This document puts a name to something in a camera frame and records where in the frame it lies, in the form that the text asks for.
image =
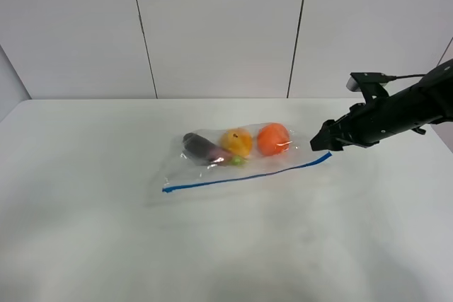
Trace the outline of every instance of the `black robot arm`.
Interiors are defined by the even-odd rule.
[[[404,77],[378,73],[352,73],[347,87],[360,90],[365,103],[350,108],[339,120],[327,120],[311,140],[314,151],[341,151],[344,146],[373,146],[381,139],[412,129],[425,134],[424,124],[453,121],[453,59],[445,62],[409,88],[394,95],[382,84]]]

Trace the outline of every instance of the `eggplant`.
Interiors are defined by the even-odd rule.
[[[184,149],[195,158],[219,165],[242,165],[246,159],[215,145],[199,134],[189,132],[183,137]]]

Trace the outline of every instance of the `orange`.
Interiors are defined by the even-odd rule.
[[[247,157],[252,150],[252,135],[240,127],[228,130],[220,138],[220,146],[236,155]]]
[[[258,150],[264,156],[272,156],[289,148],[289,132],[281,124],[270,123],[258,133]]]

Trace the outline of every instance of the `plastic bag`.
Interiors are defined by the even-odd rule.
[[[330,152],[312,151],[309,139],[278,123],[230,130],[197,130],[173,140],[158,176],[163,192],[248,180],[316,165]]]

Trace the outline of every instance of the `blue zipper seal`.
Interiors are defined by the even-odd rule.
[[[252,175],[252,176],[242,177],[242,178],[232,178],[229,180],[214,180],[212,182],[202,182],[202,183],[194,183],[194,184],[186,184],[186,185],[174,185],[173,187],[162,188],[162,192],[172,192],[175,190],[188,189],[190,187],[202,187],[205,185],[211,185],[211,184],[217,184],[217,183],[236,182],[238,180],[251,180],[252,178],[271,176],[271,175],[275,175],[277,173],[283,173],[285,171],[292,170],[292,169],[301,169],[301,168],[306,168],[308,166],[316,165],[316,164],[324,162],[327,158],[329,158],[331,156],[332,156],[332,153],[328,152],[324,156],[316,159],[313,162],[303,164],[303,165],[293,166],[291,168],[286,168],[286,169],[279,170],[279,171],[275,171],[274,173],[261,173],[259,175]]]

